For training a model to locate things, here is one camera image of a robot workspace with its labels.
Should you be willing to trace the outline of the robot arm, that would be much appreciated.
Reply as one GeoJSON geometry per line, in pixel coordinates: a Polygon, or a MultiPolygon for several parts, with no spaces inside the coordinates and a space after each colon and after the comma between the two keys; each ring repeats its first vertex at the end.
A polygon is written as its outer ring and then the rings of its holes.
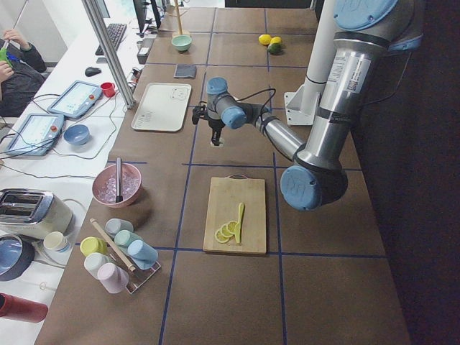
{"type": "Polygon", "coordinates": [[[286,94],[294,118],[236,100],[226,80],[206,85],[206,120],[217,144],[224,127],[255,126],[292,165],[282,174],[285,201],[299,211],[340,199],[348,179],[339,157],[383,56],[410,52],[423,36],[423,1],[325,1],[304,83],[286,94]]]}

